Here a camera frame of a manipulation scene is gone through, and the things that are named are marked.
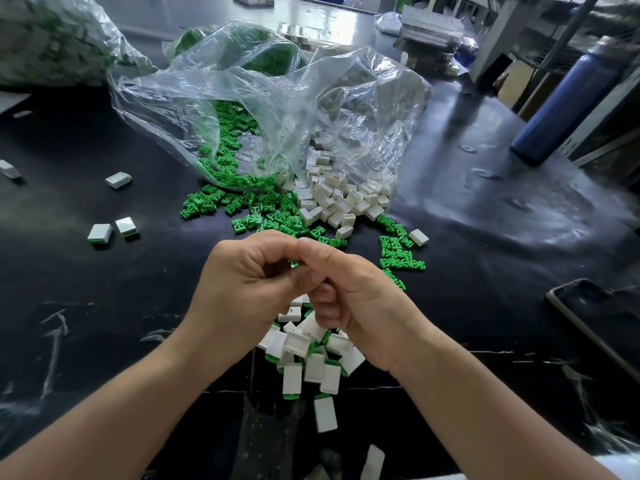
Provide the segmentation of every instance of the blue water bottle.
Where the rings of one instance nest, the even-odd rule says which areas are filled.
[[[511,144],[526,163],[539,165],[553,153],[620,81],[637,46],[604,36],[571,71]]]

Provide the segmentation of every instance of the black table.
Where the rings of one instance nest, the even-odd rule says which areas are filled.
[[[176,36],[180,25],[248,13],[226,1],[209,19],[204,0],[181,9],[170,0],[151,7],[99,1],[156,63],[159,41]],[[295,17],[307,10],[352,16],[357,43],[392,51],[370,15],[276,0],[281,4],[291,11],[278,16],[288,14],[283,21],[291,23],[301,23]],[[265,12],[255,13],[265,20]],[[142,25],[128,26],[136,17],[147,23],[146,34]],[[582,399],[631,436],[640,432],[639,391],[542,296],[579,277],[607,286],[635,282],[634,204],[558,155],[527,167],[508,151],[523,123],[498,100],[464,94],[458,82],[431,82],[434,93],[404,154],[390,208],[391,217],[429,236],[415,252],[427,271],[398,276],[437,326],[564,434],[593,454],[604,452],[585,427],[589,418],[563,365],[592,378]],[[35,113],[0,118],[0,155],[25,176],[24,184],[0,179],[0,456],[157,345],[153,337],[180,322],[213,245],[236,238],[222,212],[180,218],[185,195],[202,181],[119,120],[106,90],[43,91],[23,108]],[[132,174],[132,185],[108,188],[103,179],[117,171]],[[114,236],[103,251],[86,242],[92,224],[126,216],[140,239]],[[379,234],[361,223],[348,252],[377,260]],[[66,328],[55,315],[60,310]],[[388,374],[365,364],[344,380],[335,401],[339,429],[323,435],[316,434],[309,397],[283,401],[277,377],[261,351],[229,370],[152,462],[157,478],[226,478],[233,471],[234,478],[299,480],[318,463],[357,478],[371,443],[387,454],[384,478],[456,471]],[[234,464],[236,452],[241,461]]]

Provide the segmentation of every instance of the hand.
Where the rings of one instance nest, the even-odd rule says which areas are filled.
[[[393,374],[407,341],[430,323],[370,261],[304,237],[298,245],[304,263],[328,277],[309,293],[318,324],[340,327],[368,361]]]
[[[260,342],[293,299],[324,281],[309,266],[292,268],[290,260],[301,260],[298,241],[275,230],[219,242],[184,320],[163,346],[193,358],[192,364],[212,382]]]

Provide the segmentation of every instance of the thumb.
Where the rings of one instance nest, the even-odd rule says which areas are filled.
[[[289,303],[295,298],[309,293],[326,279],[326,275],[311,269],[309,266],[300,265],[292,267],[282,274],[269,278],[266,284],[269,293],[277,301]]]
[[[356,284],[356,266],[348,254],[308,237],[298,240],[298,248],[306,265],[324,274],[342,288],[349,289]]]

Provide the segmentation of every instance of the metal pole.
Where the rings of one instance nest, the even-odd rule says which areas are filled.
[[[524,103],[528,101],[529,97],[533,94],[533,91],[536,90],[540,82],[542,82],[542,79],[544,79],[545,73],[547,72],[545,69],[547,69],[547,67],[549,67],[551,63],[553,63],[558,52],[564,50],[564,48],[569,43],[569,40],[572,39],[572,37],[578,31],[578,28],[580,28],[582,23],[587,19],[587,16],[590,14],[591,10],[593,10],[593,7],[596,6],[597,2],[598,0],[585,0],[580,8],[578,8],[578,11],[575,13],[575,15],[571,17],[571,20],[564,29],[564,32],[560,34],[560,37],[558,37],[558,40],[556,40],[554,46],[551,48],[551,50],[549,50],[549,53],[545,56],[545,59],[540,64],[540,67],[537,69],[535,74],[533,74],[533,77],[516,101],[516,104],[514,104],[511,108],[513,112],[517,114],[522,109]]]

